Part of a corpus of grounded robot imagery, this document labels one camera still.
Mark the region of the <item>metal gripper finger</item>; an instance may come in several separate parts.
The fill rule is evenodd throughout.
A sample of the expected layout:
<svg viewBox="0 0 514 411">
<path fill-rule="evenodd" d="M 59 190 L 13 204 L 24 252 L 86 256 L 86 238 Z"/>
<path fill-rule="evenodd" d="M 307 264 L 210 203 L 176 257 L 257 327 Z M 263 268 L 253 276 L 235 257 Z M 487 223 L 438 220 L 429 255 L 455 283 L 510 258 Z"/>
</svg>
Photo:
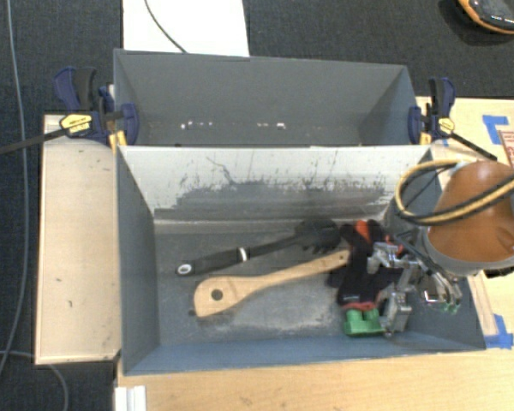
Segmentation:
<svg viewBox="0 0 514 411">
<path fill-rule="evenodd" d="M 386 299 L 382 316 L 382 326 L 387 336 L 404 332 L 412 314 L 405 292 L 394 291 Z"/>
<path fill-rule="evenodd" d="M 395 268 L 397 266 L 399 246 L 385 241 L 375 242 L 373 251 L 367 261 L 367 273 L 377 273 L 380 267 Z"/>
</svg>

